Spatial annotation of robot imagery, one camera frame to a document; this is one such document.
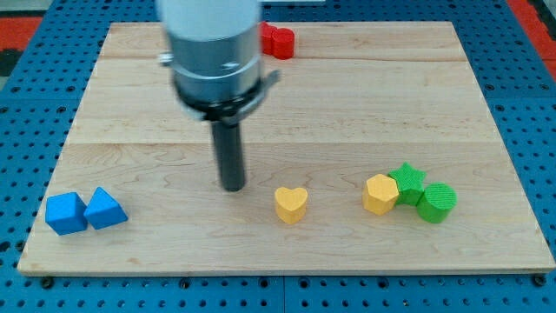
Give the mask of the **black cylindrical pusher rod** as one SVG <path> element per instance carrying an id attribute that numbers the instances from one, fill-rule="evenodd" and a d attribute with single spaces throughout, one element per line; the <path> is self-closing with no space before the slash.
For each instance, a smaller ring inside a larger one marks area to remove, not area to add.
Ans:
<path id="1" fill-rule="evenodd" d="M 246 182 L 240 125 L 213 122 L 211 130 L 221 186 L 239 191 Z"/>

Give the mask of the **red block behind arm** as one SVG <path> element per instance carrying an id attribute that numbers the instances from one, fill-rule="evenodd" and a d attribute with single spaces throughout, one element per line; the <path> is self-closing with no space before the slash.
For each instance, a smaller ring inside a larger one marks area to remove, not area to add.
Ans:
<path id="1" fill-rule="evenodd" d="M 261 39 L 261 51 L 266 55 L 274 54 L 273 35 L 277 31 L 277 27 L 265 21 L 259 23 L 259 33 Z"/>

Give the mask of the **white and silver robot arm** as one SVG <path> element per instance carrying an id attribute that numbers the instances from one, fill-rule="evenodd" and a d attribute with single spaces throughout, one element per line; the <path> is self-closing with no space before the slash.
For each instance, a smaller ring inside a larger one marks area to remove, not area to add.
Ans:
<path id="1" fill-rule="evenodd" d="M 211 124 L 215 159 L 226 191 L 246 182 L 241 122 L 278 82 L 263 72 L 257 0 L 156 0 L 169 51 L 159 56 L 170 68 L 183 109 Z"/>

